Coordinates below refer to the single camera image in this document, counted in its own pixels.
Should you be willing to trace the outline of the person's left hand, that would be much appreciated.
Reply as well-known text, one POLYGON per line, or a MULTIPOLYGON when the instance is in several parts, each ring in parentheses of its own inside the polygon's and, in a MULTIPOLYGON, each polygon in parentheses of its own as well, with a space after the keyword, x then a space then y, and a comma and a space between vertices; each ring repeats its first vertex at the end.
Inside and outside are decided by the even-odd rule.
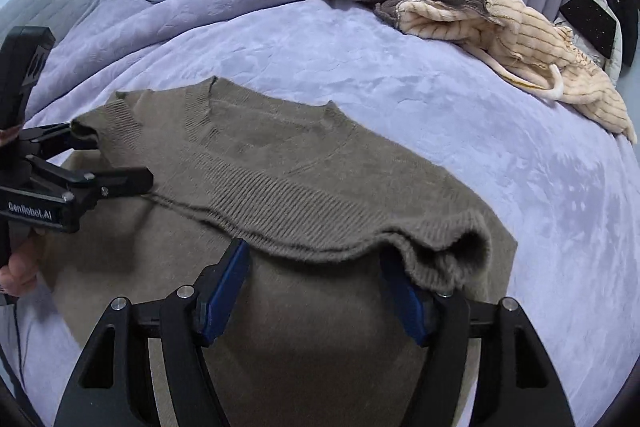
POLYGON ((46 233, 31 229, 12 237, 10 245, 9 261, 1 267, 1 292, 11 297, 24 297, 37 286, 46 233))

